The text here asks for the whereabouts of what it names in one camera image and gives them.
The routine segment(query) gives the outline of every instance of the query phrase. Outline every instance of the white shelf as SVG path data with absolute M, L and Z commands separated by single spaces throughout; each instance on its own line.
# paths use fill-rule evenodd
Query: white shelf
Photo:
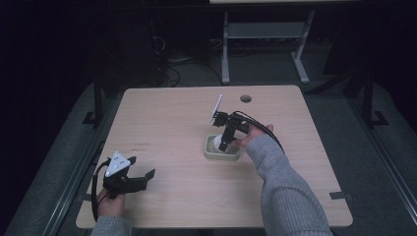
M 229 23 L 228 38 L 300 37 L 304 23 Z

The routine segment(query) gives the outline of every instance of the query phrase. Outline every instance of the gray sleeve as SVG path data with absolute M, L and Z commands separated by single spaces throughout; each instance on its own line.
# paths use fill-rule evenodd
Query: gray sleeve
M 131 222 L 119 216 L 100 216 L 91 236 L 131 236 Z
M 325 212 L 310 186 L 270 136 L 252 139 L 246 152 L 264 180 L 261 212 L 267 235 L 331 235 Z

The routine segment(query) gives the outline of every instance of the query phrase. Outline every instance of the hand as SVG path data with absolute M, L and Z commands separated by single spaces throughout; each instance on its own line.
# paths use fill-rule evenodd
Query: hand
M 97 196 L 98 216 L 122 216 L 125 211 L 125 195 L 118 195 L 115 199 L 110 199 L 108 191 L 102 189 Z
M 265 133 L 263 130 L 261 130 L 260 128 L 252 124 L 247 124 L 247 125 L 249 126 L 248 136 L 242 140 L 232 141 L 232 143 L 230 143 L 232 146 L 240 146 L 244 148 L 249 143 L 250 140 Z M 267 125 L 267 128 L 273 132 L 273 125 L 269 124 Z

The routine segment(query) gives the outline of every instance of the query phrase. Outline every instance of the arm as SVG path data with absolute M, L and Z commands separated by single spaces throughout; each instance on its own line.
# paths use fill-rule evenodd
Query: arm
M 267 235 L 331 235 L 316 196 L 270 136 L 250 126 L 248 137 L 237 144 L 246 148 L 264 180 L 261 211 Z
M 125 209 L 125 195 L 118 195 L 114 200 L 107 196 L 103 189 L 97 196 L 98 220 L 91 236 L 130 236 L 132 234 L 131 222 L 123 217 Z
M 91 236 L 130 236 L 131 223 L 120 216 L 101 215 L 92 230 Z

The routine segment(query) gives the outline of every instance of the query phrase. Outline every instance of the right hand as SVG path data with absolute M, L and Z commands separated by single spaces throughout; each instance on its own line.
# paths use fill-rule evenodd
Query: right hand
M 237 140 L 232 141 L 232 143 L 230 143 L 232 146 L 236 146 L 236 147 L 240 146 L 244 148 L 252 139 L 265 133 L 263 130 L 261 130 L 260 128 L 252 124 L 246 124 L 246 125 L 249 126 L 248 136 L 246 136 L 244 139 L 240 139 L 240 140 L 237 139 Z M 267 125 L 267 128 L 273 132 L 272 124 Z

